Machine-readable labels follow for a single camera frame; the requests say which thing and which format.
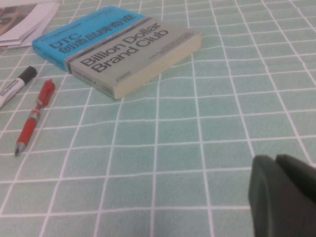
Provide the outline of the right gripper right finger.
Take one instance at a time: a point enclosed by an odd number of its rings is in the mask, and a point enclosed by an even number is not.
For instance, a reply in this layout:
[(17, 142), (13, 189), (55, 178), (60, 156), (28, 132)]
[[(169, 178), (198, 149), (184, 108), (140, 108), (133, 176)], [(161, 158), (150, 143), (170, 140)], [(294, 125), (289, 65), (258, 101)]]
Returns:
[(276, 163), (306, 197), (316, 196), (316, 169), (290, 155), (276, 156)]

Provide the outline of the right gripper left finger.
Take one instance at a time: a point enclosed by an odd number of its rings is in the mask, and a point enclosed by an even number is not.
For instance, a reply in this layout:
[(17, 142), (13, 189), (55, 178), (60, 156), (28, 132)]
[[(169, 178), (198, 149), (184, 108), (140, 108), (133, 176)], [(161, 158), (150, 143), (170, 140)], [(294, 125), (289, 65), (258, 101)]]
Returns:
[(256, 237), (314, 237), (316, 197), (306, 197), (267, 155), (252, 162), (248, 199)]

